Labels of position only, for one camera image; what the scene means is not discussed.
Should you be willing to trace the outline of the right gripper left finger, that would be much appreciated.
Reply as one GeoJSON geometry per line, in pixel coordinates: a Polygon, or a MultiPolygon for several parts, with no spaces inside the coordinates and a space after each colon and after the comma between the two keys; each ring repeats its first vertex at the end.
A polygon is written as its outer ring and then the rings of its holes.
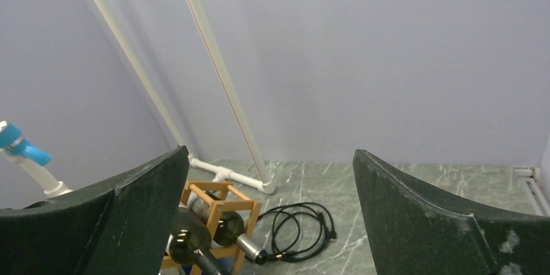
{"type": "Polygon", "coordinates": [[[23,209],[1,210],[2,274],[157,274],[189,171],[177,147],[23,209]]]}

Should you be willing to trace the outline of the dark wine bottle front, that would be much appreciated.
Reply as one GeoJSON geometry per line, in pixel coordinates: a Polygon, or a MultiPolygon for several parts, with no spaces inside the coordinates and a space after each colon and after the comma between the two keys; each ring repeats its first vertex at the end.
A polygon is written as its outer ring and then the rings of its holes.
{"type": "MultiPolygon", "coordinates": [[[[201,222],[208,223],[209,205],[195,193],[190,196],[187,207],[201,222]]],[[[247,236],[244,219],[236,211],[222,212],[213,240],[222,246],[236,245],[250,261],[257,265],[264,265],[268,261],[267,251],[247,236]]]]}

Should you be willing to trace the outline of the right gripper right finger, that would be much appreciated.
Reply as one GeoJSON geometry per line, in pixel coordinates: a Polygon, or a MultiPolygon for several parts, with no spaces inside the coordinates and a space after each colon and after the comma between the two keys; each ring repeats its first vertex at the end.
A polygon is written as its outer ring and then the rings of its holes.
{"type": "Polygon", "coordinates": [[[549,273],[548,217],[460,197],[367,150],[352,165],[378,274],[549,273]]]}

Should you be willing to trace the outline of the wooden wine rack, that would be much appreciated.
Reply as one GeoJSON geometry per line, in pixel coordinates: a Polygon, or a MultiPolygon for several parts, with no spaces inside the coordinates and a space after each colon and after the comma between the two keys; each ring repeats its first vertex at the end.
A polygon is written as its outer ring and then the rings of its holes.
{"type": "MultiPolygon", "coordinates": [[[[259,217],[261,202],[252,200],[236,189],[231,182],[189,180],[184,187],[179,206],[184,205],[187,207],[187,202],[193,193],[209,205],[208,223],[202,223],[211,234],[211,253],[229,270],[230,274],[240,273],[244,260],[248,259],[245,253],[236,245],[219,245],[213,240],[213,236],[222,212],[236,211],[244,219],[245,233],[252,238],[259,217]]],[[[167,253],[163,257],[159,273],[202,274],[196,265],[183,267],[175,263],[167,253]]]]}

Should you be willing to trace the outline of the dark wine bottle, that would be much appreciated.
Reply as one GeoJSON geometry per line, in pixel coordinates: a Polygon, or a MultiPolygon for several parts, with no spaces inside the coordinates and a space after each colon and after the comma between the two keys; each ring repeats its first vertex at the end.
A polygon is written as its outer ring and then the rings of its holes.
{"type": "MultiPolygon", "coordinates": [[[[195,193],[190,196],[187,207],[201,222],[208,223],[209,205],[195,193]]],[[[213,240],[222,246],[236,245],[250,261],[257,265],[264,265],[268,261],[267,251],[247,236],[244,219],[236,211],[222,212],[213,240]]]]}
{"type": "Polygon", "coordinates": [[[196,265],[202,274],[230,275],[211,253],[211,234],[186,206],[180,205],[172,223],[165,252],[177,264],[196,265]]]}

